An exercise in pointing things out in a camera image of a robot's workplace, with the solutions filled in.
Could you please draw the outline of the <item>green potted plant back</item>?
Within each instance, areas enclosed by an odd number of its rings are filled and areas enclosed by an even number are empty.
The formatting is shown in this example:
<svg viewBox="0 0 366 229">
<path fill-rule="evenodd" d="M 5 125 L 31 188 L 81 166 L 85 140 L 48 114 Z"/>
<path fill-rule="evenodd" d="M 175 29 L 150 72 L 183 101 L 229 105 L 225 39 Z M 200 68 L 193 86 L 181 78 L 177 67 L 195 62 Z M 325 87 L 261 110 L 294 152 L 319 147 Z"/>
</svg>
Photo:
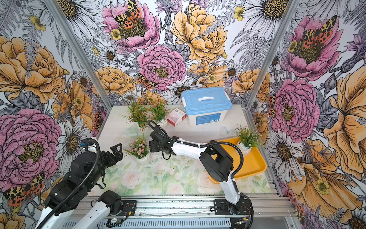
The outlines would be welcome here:
<svg viewBox="0 0 366 229">
<path fill-rule="evenodd" d="M 149 111 L 151 113 L 152 120 L 156 124 L 163 127 L 168 123 L 167 115 L 169 114 L 169 110 L 167 109 L 166 104 L 158 102 L 154 105 L 150 105 Z"/>
</svg>

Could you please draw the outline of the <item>pink flower potted plant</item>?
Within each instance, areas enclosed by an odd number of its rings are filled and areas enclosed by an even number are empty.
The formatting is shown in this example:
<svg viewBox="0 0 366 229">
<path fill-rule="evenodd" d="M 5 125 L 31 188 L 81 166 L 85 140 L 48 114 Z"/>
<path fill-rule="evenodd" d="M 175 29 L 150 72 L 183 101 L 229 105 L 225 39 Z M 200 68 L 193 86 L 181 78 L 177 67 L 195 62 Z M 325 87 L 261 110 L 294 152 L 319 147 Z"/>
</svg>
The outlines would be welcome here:
<svg viewBox="0 0 366 229">
<path fill-rule="evenodd" d="M 138 136 L 128 145 L 125 152 L 135 157 L 137 163 L 141 166 L 147 166 L 150 162 L 150 149 L 147 139 L 144 135 Z"/>
</svg>

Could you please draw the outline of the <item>red flower potted plant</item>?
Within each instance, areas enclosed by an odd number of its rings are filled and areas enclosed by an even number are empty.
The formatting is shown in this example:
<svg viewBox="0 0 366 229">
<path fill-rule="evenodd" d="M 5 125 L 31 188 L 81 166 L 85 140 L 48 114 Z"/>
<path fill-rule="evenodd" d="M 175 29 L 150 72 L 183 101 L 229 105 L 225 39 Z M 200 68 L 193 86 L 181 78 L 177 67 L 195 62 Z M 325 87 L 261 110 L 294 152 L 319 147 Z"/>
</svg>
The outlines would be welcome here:
<svg viewBox="0 0 366 229">
<path fill-rule="evenodd" d="M 148 109 L 136 101 L 131 102 L 127 109 L 127 115 L 122 115 L 122 117 L 129 122 L 136 123 L 141 130 L 145 130 L 148 123 Z"/>
</svg>

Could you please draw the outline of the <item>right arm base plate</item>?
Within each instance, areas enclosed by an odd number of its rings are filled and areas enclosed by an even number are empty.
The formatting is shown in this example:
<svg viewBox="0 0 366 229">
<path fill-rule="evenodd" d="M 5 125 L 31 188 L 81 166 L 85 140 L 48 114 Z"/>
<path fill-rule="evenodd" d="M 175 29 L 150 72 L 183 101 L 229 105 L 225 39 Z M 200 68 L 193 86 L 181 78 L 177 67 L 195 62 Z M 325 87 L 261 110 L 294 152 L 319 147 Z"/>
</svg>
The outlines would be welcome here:
<svg viewBox="0 0 366 229">
<path fill-rule="evenodd" d="M 232 204 L 225 199 L 213 201 L 213 212 L 215 215 L 253 215 L 253 206 L 247 199 L 240 198 L 239 202 Z"/>
</svg>

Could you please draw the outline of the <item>orange bud potted plant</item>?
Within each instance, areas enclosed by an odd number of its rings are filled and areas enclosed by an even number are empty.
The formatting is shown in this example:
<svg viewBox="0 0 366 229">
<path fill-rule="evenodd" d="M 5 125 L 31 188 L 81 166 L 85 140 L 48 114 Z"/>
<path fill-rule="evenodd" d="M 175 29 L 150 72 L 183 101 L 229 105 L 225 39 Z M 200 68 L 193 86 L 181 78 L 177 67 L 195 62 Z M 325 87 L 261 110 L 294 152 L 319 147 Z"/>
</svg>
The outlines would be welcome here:
<svg viewBox="0 0 366 229">
<path fill-rule="evenodd" d="M 241 150 L 243 156 L 249 155 L 253 148 L 263 145 L 260 133 L 249 127 L 238 126 L 235 129 L 235 134 L 239 138 L 237 147 Z"/>
</svg>

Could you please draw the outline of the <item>yellow plastic tray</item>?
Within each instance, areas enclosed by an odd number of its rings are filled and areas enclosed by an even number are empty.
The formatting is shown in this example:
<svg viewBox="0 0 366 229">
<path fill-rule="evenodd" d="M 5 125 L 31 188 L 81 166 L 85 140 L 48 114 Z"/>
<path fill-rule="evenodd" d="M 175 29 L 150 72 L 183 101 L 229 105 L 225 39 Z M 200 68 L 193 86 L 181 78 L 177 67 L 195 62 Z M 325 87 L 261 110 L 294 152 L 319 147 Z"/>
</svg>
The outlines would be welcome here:
<svg viewBox="0 0 366 229">
<path fill-rule="evenodd" d="M 237 169 L 240 162 L 240 156 L 237 151 L 230 146 L 222 146 L 228 154 L 233 158 L 234 169 Z M 244 162 L 242 168 L 239 170 L 237 174 L 235 174 L 235 180 L 240 180 L 246 177 L 258 175 L 260 173 L 265 172 L 267 169 L 267 164 L 258 150 L 258 148 L 252 148 L 250 153 L 244 156 Z"/>
</svg>

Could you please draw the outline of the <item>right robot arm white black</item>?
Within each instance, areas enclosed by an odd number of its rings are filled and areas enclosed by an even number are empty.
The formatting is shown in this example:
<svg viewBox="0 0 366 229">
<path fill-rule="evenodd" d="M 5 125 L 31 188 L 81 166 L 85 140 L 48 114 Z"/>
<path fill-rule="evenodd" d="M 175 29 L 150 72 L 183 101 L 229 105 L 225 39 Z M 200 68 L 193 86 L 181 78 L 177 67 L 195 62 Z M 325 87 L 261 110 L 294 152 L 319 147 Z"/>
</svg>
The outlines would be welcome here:
<svg viewBox="0 0 366 229">
<path fill-rule="evenodd" d="M 243 153 L 236 145 L 214 140 L 204 144 L 192 143 L 176 136 L 169 137 L 152 120 L 148 121 L 148 126 L 152 129 L 152 140 L 149 142 L 151 152 L 196 159 L 201 162 L 208 175 L 219 182 L 225 198 L 213 201 L 211 211 L 215 215 L 254 215 L 250 198 L 238 190 L 234 180 L 244 164 Z"/>
</svg>

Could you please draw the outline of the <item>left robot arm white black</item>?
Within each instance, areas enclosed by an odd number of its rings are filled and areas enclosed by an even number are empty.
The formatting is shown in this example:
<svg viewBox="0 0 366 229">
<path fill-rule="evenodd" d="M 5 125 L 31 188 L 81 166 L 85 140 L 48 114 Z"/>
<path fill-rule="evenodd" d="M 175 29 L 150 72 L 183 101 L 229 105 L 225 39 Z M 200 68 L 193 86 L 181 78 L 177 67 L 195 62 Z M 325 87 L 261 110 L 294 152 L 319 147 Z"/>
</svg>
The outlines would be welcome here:
<svg viewBox="0 0 366 229">
<path fill-rule="evenodd" d="M 93 138 L 81 141 L 82 153 L 71 162 L 71 170 L 49 193 L 37 229 L 61 229 L 98 180 L 105 176 L 106 169 L 123 159 L 121 143 L 101 151 Z"/>
</svg>

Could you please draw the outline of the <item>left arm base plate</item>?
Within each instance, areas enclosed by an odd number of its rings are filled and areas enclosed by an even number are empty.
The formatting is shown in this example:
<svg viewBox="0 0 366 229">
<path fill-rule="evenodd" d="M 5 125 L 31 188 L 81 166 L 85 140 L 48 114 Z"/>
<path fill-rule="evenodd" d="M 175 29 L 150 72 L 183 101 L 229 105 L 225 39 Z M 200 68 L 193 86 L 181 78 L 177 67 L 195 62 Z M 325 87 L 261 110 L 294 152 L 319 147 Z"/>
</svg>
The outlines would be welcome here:
<svg viewBox="0 0 366 229">
<path fill-rule="evenodd" d="M 136 200 L 118 200 L 108 205 L 110 213 L 108 217 L 129 217 L 134 216 L 136 211 Z"/>
</svg>

